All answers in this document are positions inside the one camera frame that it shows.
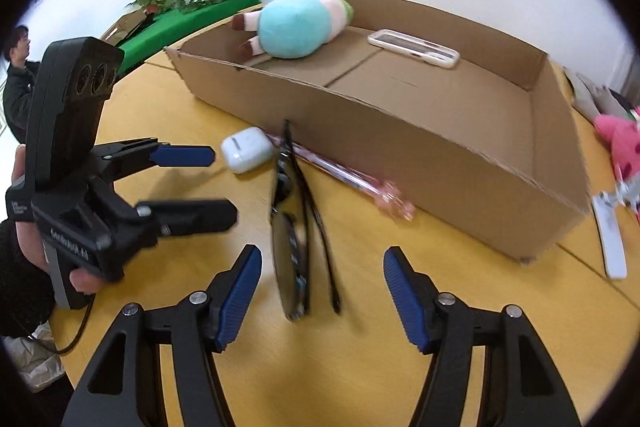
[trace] blue gripper pad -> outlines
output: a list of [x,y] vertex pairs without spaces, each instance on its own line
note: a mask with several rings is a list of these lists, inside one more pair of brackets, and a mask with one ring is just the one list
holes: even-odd
[[208,145],[161,145],[149,159],[160,167],[209,167],[216,153]]
[[[216,345],[220,351],[224,350],[227,344],[232,343],[238,336],[240,326],[249,308],[249,303],[254,297],[255,288],[262,272],[260,250],[254,245],[247,245],[245,248],[250,248],[250,253],[244,264],[239,267],[239,272],[236,274],[236,280],[231,291],[222,306],[220,306],[218,334],[215,337]],[[237,268],[234,265],[230,272],[235,271]]]
[[429,344],[425,312],[409,282],[408,274],[401,267],[397,257],[398,253],[395,250],[390,248],[385,252],[383,267],[386,286],[394,300],[396,311],[400,315],[402,327],[409,342],[418,346],[418,350],[424,353]]

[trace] brown cardboard box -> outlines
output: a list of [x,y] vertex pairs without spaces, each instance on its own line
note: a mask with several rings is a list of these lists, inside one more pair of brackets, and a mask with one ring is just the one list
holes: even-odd
[[135,10],[124,14],[116,22],[113,23],[100,37],[101,41],[108,42],[112,46],[117,46],[127,36],[133,33],[146,19],[144,9]]
[[[570,108],[546,55],[498,30],[404,0],[347,0],[352,26],[310,57],[234,63],[253,34],[228,23],[167,50],[191,92],[380,180],[519,260],[589,211]],[[444,70],[371,46],[388,28],[460,52]]]

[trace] sunglasses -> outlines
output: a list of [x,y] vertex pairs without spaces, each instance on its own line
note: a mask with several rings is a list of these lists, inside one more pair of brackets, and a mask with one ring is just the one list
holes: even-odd
[[271,204],[271,249],[282,307],[291,321],[310,311],[312,218],[316,222],[324,248],[331,304],[334,312],[339,314],[342,304],[335,283],[329,240],[309,185],[296,161],[288,120],[284,122],[283,136],[276,155]]

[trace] green tablecloth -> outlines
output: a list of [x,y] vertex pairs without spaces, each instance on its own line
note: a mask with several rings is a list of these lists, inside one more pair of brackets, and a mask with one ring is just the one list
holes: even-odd
[[259,0],[225,0],[205,8],[187,13],[170,10],[156,16],[154,23],[138,35],[123,42],[124,60],[119,73],[124,73],[135,65],[155,55],[165,46],[192,34],[214,22],[221,21],[244,8],[259,4]]

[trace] human hand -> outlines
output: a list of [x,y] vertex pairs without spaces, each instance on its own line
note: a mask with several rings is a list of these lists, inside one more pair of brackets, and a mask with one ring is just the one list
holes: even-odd
[[[15,151],[14,172],[11,174],[11,182],[14,183],[20,176],[24,174],[24,162],[26,158],[26,147],[18,146]],[[22,250],[23,256],[27,260],[37,266],[41,270],[48,272],[49,265],[44,255],[44,247],[42,239],[35,223],[25,223],[17,221],[15,223],[15,232],[18,236],[18,244]],[[96,293],[104,286],[104,281],[95,275],[90,274],[84,268],[76,268],[69,274],[69,280],[74,288],[85,294]]]

